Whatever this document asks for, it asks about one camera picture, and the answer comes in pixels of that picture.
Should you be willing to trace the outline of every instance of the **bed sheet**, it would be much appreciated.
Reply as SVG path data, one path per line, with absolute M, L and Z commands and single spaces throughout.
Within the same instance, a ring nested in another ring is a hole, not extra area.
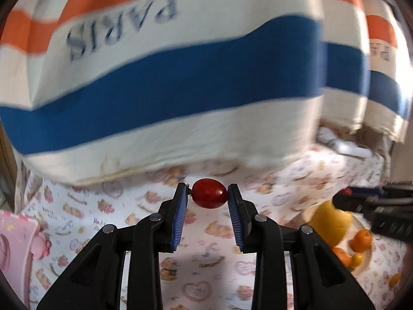
M 209 160 L 86 188 L 51 182 L 22 165 L 16 212 L 38 219 L 52 243 L 50 256 L 33 262 L 30 308 L 36 309 L 59 274 L 100 228 L 107 223 L 118 228 L 134 225 L 171 199 L 179 182 L 192 185 L 199 178 L 210 177 L 225 186 L 237 183 L 244 199 L 254 202 L 260 213 L 285 225 L 303 209 L 330 199 L 347 185 L 376 186 L 382 166 L 383 158 L 378 155 L 362 160 L 314 144 L 300 160 L 279 170 Z M 374 237 L 371 265 L 357 280 L 379 310 L 393 297 L 388 281 L 401 270 L 405 252 L 406 246 L 400 241 Z M 123 309 L 127 303 L 128 259 L 127 255 Z M 235 246 L 227 205 L 205 210 L 190 199 L 178 250 L 161 254 L 160 268 L 164 309 L 251 307 L 255 255 L 241 254 Z M 288 269 L 287 273 L 292 309 L 293 286 Z

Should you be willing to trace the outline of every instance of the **orange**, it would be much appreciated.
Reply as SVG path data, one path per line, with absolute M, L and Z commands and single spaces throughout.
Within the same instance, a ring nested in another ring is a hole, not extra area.
M 333 247 L 331 248 L 331 250 L 334 252 L 334 254 L 337 255 L 341 263 L 344 264 L 346 268 L 348 268 L 352 262 L 352 257 L 348 255 L 347 252 L 340 247 Z
M 401 278 L 400 273 L 394 274 L 393 277 L 389 281 L 389 286 L 394 287 L 396 284 L 399 283 L 400 278 Z
M 372 234 L 368 229 L 358 231 L 350 243 L 352 250 L 355 252 L 364 252 L 371 248 Z

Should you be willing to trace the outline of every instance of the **teddy bear print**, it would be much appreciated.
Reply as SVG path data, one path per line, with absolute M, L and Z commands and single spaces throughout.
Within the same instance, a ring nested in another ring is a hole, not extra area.
M 43 286 L 45 290 L 48 290 L 50 286 L 52 285 L 49 278 L 44 274 L 44 269 L 41 268 L 39 270 L 36 270 L 36 278 L 39 280 L 40 284 Z
M 45 186 L 45 201 L 48 202 L 49 204 L 53 203 L 52 191 L 47 185 Z
M 223 239 L 231 239 L 233 237 L 232 229 L 227 225 L 221 225 L 218 221 L 210 223 L 204 230 L 206 234 L 217 236 Z
M 326 175 L 323 178 L 316 178 L 311 183 L 311 188 L 316 190 L 324 189 L 325 185 L 331 181 L 331 175 Z
M 150 181 L 164 185 L 176 187 L 179 182 L 185 180 L 185 169 L 181 166 L 173 166 L 169 169 L 161 169 L 156 172 L 148 172 L 147 177 Z
M 63 205 L 63 211 L 66 213 L 71 214 L 72 216 L 75 216 L 76 218 L 83 219 L 85 217 L 84 213 L 75 207 L 69 206 L 69 204 L 65 203 Z
M 65 255 L 59 256 L 57 259 L 57 265 L 60 268 L 66 267 L 69 264 L 69 261 L 67 260 L 67 257 Z
M 146 194 L 144 194 L 144 199 L 151 204 L 156 204 L 164 200 L 164 198 L 158 196 L 158 192 L 154 191 L 147 191 Z
M 239 286 L 237 296 L 240 300 L 249 300 L 252 298 L 253 289 L 249 286 Z
M 163 181 L 164 185 L 172 186 L 173 188 L 178 185 L 179 182 L 185 180 L 185 170 L 180 166 L 173 166 L 168 170 L 168 177 Z
M 128 226 L 136 225 L 136 224 L 138 223 L 138 221 L 139 221 L 139 219 L 136 218 L 135 213 L 131 213 L 131 214 L 128 215 L 128 216 L 126 217 L 126 219 L 125 219 L 125 223 L 126 223 Z
M 248 176 L 245 178 L 244 186 L 247 190 L 255 190 L 257 193 L 267 195 L 272 193 L 274 185 L 277 183 L 278 177 L 274 173 L 266 175 L 264 178 L 257 176 Z
M 109 204 L 104 199 L 98 201 L 98 210 L 102 211 L 105 214 L 110 214 L 115 212 L 115 209 L 112 207 L 112 204 Z
M 172 258 L 166 258 L 161 262 L 161 280 L 173 281 L 176 280 L 176 274 L 178 272 L 178 264 Z
M 186 210 L 184 225 L 194 223 L 196 220 L 195 216 L 196 214 L 194 212 L 192 212 L 191 210 Z
M 182 304 L 180 304 L 177 307 L 170 308 L 169 310 L 189 310 L 189 309 L 184 307 Z

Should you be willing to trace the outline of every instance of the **plate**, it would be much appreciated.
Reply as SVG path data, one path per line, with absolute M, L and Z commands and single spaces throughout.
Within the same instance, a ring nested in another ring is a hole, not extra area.
M 317 209 L 319 205 L 320 204 L 315 204 L 315 205 L 310 206 L 308 209 L 304 210 L 300 214 L 299 223 L 300 224 L 308 223 L 313 217 L 315 210 Z M 356 235 L 358 231 L 365 229 L 361 221 L 357 219 L 354 215 L 352 216 L 353 216 L 352 224 L 348 228 L 347 233 L 344 235 L 343 240 L 341 240 L 341 242 L 336 246 L 336 247 L 340 247 L 344 249 L 351 256 L 353 256 L 356 252 L 354 252 L 352 248 L 350 247 L 350 240 L 354 238 L 354 236 Z M 371 246 L 370 246 L 370 249 L 362 253 L 363 260 L 360 266 L 358 266 L 356 269 L 352 271 L 352 275 L 354 277 L 359 276 L 363 271 L 365 271 L 368 268 L 368 266 L 370 265 L 370 261 L 371 261 L 371 253 L 372 253 Z

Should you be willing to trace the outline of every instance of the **tangerine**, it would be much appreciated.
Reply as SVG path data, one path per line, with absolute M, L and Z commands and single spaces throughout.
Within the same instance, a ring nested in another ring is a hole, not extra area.
M 371 248 L 372 234 L 368 229 L 358 231 L 350 243 L 352 250 L 361 253 Z
M 333 247 L 331 248 L 331 250 L 334 252 L 334 254 L 336 254 L 336 256 L 339 258 L 341 263 L 344 264 L 346 268 L 350 266 L 352 262 L 352 257 L 348 255 L 348 253 L 344 249 L 340 247 Z

